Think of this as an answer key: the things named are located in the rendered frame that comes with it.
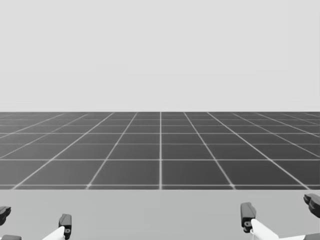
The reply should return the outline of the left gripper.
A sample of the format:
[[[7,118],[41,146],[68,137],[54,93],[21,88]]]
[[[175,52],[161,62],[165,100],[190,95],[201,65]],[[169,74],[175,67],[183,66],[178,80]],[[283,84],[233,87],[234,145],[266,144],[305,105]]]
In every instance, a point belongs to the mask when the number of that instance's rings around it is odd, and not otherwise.
[[[0,206],[0,226],[2,226],[7,217],[11,213],[10,206]],[[70,214],[63,213],[58,220],[58,227],[42,240],[70,240],[72,234],[72,216]],[[22,240],[18,235],[3,235],[0,240]]]

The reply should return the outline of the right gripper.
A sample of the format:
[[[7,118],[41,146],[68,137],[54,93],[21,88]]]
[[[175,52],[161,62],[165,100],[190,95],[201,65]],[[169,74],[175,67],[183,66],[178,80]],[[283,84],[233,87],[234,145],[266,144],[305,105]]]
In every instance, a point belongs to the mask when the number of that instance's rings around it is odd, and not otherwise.
[[[314,216],[320,216],[320,196],[308,193],[303,196],[309,211]],[[256,219],[257,211],[251,202],[240,204],[240,220],[243,231],[251,234],[251,240],[320,240],[320,232],[281,237]]]

